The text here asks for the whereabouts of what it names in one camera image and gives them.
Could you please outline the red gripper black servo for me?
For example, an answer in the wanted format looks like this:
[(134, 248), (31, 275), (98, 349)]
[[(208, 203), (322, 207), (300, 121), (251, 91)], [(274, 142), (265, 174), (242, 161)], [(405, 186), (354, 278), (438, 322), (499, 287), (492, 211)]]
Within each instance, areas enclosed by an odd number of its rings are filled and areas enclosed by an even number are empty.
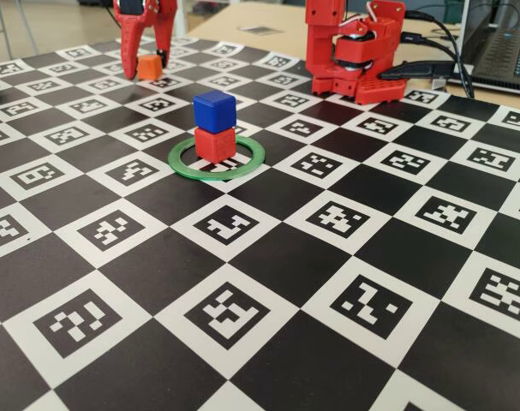
[(157, 54), (165, 68), (170, 54), (176, 0), (117, 0), (113, 5), (116, 20), (121, 27), (121, 59), (125, 77), (135, 77), (143, 30), (151, 27), (155, 21)]

